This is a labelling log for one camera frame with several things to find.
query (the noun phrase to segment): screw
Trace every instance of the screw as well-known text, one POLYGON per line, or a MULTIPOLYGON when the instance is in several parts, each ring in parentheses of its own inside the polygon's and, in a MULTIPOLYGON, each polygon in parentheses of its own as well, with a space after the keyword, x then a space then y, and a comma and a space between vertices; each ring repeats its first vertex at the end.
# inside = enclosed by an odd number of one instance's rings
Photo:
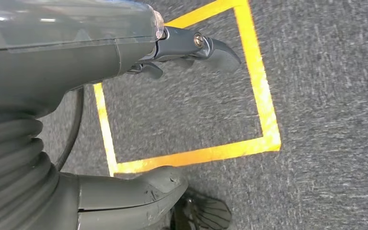
POLYGON ((196 34, 194 36, 194 43, 197 47, 202 47, 204 45, 204 38, 201 35, 196 34))

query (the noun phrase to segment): gray plastic housing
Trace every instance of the gray plastic housing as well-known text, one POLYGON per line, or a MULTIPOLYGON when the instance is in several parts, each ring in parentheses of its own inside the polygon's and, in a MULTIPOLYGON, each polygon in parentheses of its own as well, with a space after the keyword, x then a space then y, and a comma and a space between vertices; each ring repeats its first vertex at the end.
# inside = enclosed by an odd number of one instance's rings
MULTIPOLYGON (((154 36, 143 36, 157 30, 155 14, 140 3, 0 0, 0 17, 29 10, 34 15, 73 2, 87 4, 87 11, 93 2, 102 4, 98 12, 119 10, 128 20, 110 16, 107 20, 114 23, 107 28, 137 34, 95 40, 100 38, 94 36, 100 33, 91 33, 99 28, 95 26, 80 33, 75 23, 40 30, 33 27, 31 17, 0 21, 0 230, 137 230, 159 220, 187 188, 187 181, 173 167, 124 181, 60 173, 42 152, 43 142, 35 138, 42 130, 37 118, 54 111, 67 91, 125 73, 155 46, 154 36)), ((60 21, 60 10, 47 12, 60 21)))

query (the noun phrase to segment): power cord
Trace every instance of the power cord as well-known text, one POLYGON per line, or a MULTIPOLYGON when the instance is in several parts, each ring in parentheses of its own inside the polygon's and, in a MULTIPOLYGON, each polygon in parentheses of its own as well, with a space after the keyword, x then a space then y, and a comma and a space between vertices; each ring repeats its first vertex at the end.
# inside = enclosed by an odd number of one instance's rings
POLYGON ((61 171, 64 164, 66 163, 67 158, 69 157, 71 150, 74 147, 74 144, 77 139, 78 132, 81 126, 82 112, 84 110, 84 87, 81 87, 80 89, 78 89, 76 91, 76 94, 77 94, 77 100, 75 103, 74 121, 72 123, 71 131, 69 133, 69 137, 67 139, 66 146, 64 147, 63 152, 57 159, 56 169, 58 171, 61 171))

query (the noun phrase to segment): yellow square outline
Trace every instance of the yellow square outline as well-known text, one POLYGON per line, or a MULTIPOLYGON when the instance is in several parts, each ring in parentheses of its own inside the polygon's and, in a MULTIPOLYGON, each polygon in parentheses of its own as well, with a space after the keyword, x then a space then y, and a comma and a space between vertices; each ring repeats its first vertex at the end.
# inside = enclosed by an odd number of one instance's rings
MULTIPOLYGON (((110 171, 109 173, 111 175, 113 175, 114 173, 145 172, 164 165, 185 166, 190 164, 247 156, 267 151, 280 150, 281 139, 278 130, 276 114, 270 94, 269 85, 266 79, 265 67, 260 53, 259 43, 257 40, 257 35, 252 19, 252 12, 248 0, 216 0, 210 4, 207 4, 175 19, 167 23, 166 25, 185 28, 231 8, 234 9, 236 21, 238 24, 242 46, 245 53, 246 65, 251 77, 251 84, 256 100, 257 111, 260 117, 260 124, 263 136, 260 138, 210 147, 206 149, 197 149, 193 151, 123 163, 116 163, 116 159, 110 159, 115 158, 113 157, 115 156, 115 154, 108 154, 107 151, 108 167, 110 171)), ((94 86, 95 95, 97 95, 99 87, 102 91, 101 85, 94 86)), ((100 111, 100 107, 98 107, 100 120, 101 112, 105 112, 106 114, 106 109, 100 111)))

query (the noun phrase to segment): yellow floor marking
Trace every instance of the yellow floor marking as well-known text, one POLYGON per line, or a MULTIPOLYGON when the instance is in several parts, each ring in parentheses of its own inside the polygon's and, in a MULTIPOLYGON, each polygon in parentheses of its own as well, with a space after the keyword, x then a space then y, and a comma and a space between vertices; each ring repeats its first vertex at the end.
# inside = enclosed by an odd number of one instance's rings
POLYGON ((167 26, 186 28, 195 23, 208 19, 233 7, 230 0, 217 0, 196 10, 193 10, 179 18, 166 23, 167 26))
MULTIPOLYGON (((116 167, 113 167, 112 169, 114 173, 139 173, 164 165, 185 166, 189 164, 204 163, 209 161, 252 155, 267 151, 280 150, 281 140, 280 133, 278 131, 276 114, 273 107, 269 85, 266 79, 265 68, 263 65, 262 56, 260 54, 259 43, 254 29, 252 12, 248 0, 216 0, 215 2, 212 2, 206 6, 203 6, 175 19, 167 23, 166 25, 185 28, 209 17, 212 17, 218 13, 226 11, 230 8, 234 9, 234 13, 238 23, 243 50, 246 58, 246 65, 251 77, 253 93, 260 117, 263 137, 226 144, 222 146, 215 146, 206 149, 176 153, 172 155, 154 157, 138 161, 118 163, 118 168, 116 169, 116 167)), ((110 132, 107 134, 106 138, 104 132, 103 135, 104 143, 105 139, 110 139, 112 143, 110 132)))
POLYGON ((106 161, 108 162, 109 175, 114 176, 114 172, 117 172, 116 155, 114 144, 112 142, 111 129, 109 127, 108 113, 106 112, 104 90, 102 89, 102 83, 94 85, 96 107, 98 109, 99 123, 101 125, 103 145, 105 146, 106 161))

